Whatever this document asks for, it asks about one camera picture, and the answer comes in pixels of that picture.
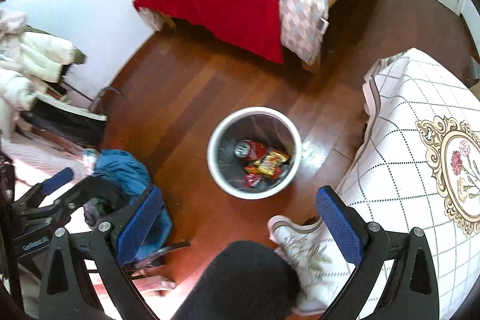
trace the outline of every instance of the trash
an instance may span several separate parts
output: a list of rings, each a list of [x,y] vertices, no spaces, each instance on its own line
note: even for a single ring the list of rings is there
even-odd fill
[[[255,187],[262,181],[260,174],[245,174],[245,182],[248,187]]]
[[[267,176],[274,176],[275,169],[277,169],[280,164],[288,161],[288,159],[288,155],[272,148],[258,165],[258,172]]]
[[[287,154],[275,148],[267,148],[258,141],[239,141],[235,144],[234,153],[248,162],[244,167],[244,179],[250,188],[258,186],[264,179],[269,179],[269,182],[282,179],[290,169],[284,164],[290,159]]]
[[[267,148],[258,141],[242,140],[235,145],[234,153],[239,158],[258,160],[266,155]]]
[[[281,182],[280,178],[270,179],[264,176],[255,187],[247,186],[245,167],[258,166],[263,156],[261,156],[262,152],[260,151],[258,153],[260,156],[256,160],[247,160],[245,157],[239,158],[235,153],[235,147],[244,140],[261,144],[265,148],[263,154],[266,154],[270,148],[275,148],[288,155],[290,159],[284,164],[289,167],[287,171],[290,173],[295,161],[292,157],[296,156],[295,154],[299,151],[295,148],[289,128],[274,117],[255,114],[233,123],[218,141],[217,166],[220,174],[229,185],[246,193],[263,193]]]

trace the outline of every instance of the pile of clothes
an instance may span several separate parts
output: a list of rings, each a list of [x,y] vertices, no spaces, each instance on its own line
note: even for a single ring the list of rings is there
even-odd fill
[[[116,191],[115,194],[110,194],[109,199],[95,197],[83,205],[83,216],[91,229],[95,229],[103,217],[127,204],[134,203],[141,193],[152,185],[152,179],[146,167],[129,152],[103,150],[97,158],[98,160],[92,164],[92,176],[110,181],[115,185]],[[169,212],[166,205],[162,203],[162,209],[140,246],[135,259],[145,259],[159,250],[171,229],[172,221]]]
[[[10,139],[15,115],[30,110],[37,95],[62,100],[66,91],[59,85],[61,77],[85,57],[70,41],[28,26],[25,13],[0,9],[0,130],[4,138]]]

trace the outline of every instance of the flower pattern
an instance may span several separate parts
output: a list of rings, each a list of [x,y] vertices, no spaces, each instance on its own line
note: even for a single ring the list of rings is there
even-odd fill
[[[458,146],[458,149],[460,150],[460,153],[463,156],[467,156],[470,154],[470,144],[467,143],[466,140],[460,141],[460,145]]]
[[[452,162],[450,163],[455,175],[460,175],[462,171],[466,174],[466,178],[460,176],[457,180],[458,200],[461,203],[465,203],[467,198],[478,197],[480,201],[480,171],[476,162],[474,160],[470,161],[470,143],[462,140],[458,145],[458,149],[460,152],[453,151]],[[463,164],[461,155],[466,157],[466,165]]]
[[[452,153],[452,162],[450,163],[453,168],[453,173],[455,175],[460,175],[460,172],[462,172],[463,168],[463,162],[462,158],[460,157],[460,152],[454,151]]]
[[[467,196],[469,194],[468,190],[465,190],[466,181],[464,178],[460,176],[457,181],[457,189],[458,189],[458,199],[462,202],[467,200]]]

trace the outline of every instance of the red blanket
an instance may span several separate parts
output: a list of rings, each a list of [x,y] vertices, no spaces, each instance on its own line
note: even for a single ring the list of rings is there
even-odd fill
[[[133,5],[205,26],[222,41],[283,63],[278,0],[134,0]]]

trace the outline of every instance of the black pants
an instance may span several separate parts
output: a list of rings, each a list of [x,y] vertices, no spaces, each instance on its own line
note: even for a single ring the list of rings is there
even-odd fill
[[[171,320],[284,320],[299,289],[273,250],[237,241],[213,259]]]

